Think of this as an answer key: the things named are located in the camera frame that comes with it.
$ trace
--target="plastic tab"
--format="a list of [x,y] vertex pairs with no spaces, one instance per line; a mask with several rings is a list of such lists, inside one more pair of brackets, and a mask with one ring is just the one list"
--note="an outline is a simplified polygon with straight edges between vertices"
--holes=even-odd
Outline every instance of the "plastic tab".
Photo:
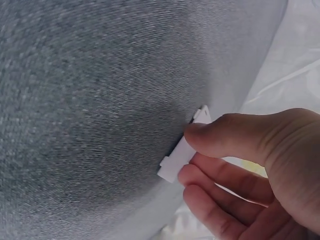
[[[206,105],[198,109],[192,119],[192,123],[209,124],[212,122],[209,109]],[[161,168],[157,173],[158,176],[167,180],[169,183],[173,183],[180,170],[184,165],[189,163],[195,153],[196,151],[187,143],[183,136],[171,154],[165,156],[161,161]]]

